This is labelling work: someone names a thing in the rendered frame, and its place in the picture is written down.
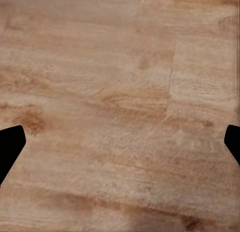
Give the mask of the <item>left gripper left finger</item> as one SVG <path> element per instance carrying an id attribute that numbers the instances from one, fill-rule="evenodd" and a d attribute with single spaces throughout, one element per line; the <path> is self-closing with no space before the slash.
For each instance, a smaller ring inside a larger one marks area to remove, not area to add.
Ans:
<path id="1" fill-rule="evenodd" d="M 0 185 L 26 144 L 21 125 L 0 130 Z"/>

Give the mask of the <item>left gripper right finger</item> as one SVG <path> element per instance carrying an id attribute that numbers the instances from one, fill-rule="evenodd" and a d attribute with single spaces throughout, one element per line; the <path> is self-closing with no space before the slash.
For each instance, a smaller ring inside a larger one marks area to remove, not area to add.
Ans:
<path id="1" fill-rule="evenodd" d="M 240 127 L 229 125 L 227 127 L 224 143 L 240 165 Z"/>

